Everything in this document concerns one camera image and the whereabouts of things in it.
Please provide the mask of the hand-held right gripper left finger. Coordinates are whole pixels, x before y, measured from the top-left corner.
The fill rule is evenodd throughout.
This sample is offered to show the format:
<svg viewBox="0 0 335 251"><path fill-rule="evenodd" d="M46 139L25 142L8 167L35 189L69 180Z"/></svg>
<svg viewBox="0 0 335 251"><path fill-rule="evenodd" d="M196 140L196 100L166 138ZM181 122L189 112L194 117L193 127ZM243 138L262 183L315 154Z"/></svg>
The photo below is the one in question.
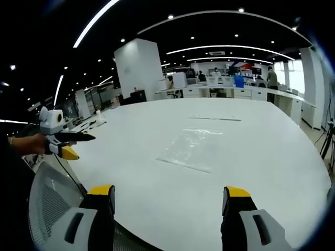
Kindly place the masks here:
<svg viewBox="0 0 335 251"><path fill-rule="evenodd" d="M115 186L92 188L79 207L69 209L51 228L45 250L113 250Z"/></svg>

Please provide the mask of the person's left hand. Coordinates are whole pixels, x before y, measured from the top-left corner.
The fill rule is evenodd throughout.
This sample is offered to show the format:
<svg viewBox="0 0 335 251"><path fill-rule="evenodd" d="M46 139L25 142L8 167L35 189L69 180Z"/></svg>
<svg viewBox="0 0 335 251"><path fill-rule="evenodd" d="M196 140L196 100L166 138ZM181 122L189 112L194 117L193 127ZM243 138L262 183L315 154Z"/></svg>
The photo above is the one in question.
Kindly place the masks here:
<svg viewBox="0 0 335 251"><path fill-rule="evenodd" d="M41 133L23 138L8 137L9 144L20 154L44 154L47 138Z"/></svg>

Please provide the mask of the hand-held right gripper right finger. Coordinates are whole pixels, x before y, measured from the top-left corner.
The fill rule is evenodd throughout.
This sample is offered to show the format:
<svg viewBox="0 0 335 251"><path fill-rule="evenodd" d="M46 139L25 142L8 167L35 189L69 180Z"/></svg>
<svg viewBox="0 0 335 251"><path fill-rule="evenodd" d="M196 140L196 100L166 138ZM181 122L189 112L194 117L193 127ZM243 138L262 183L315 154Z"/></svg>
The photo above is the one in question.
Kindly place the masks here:
<svg viewBox="0 0 335 251"><path fill-rule="evenodd" d="M292 250L284 228L251 195L225 186L220 227L222 250Z"/></svg>

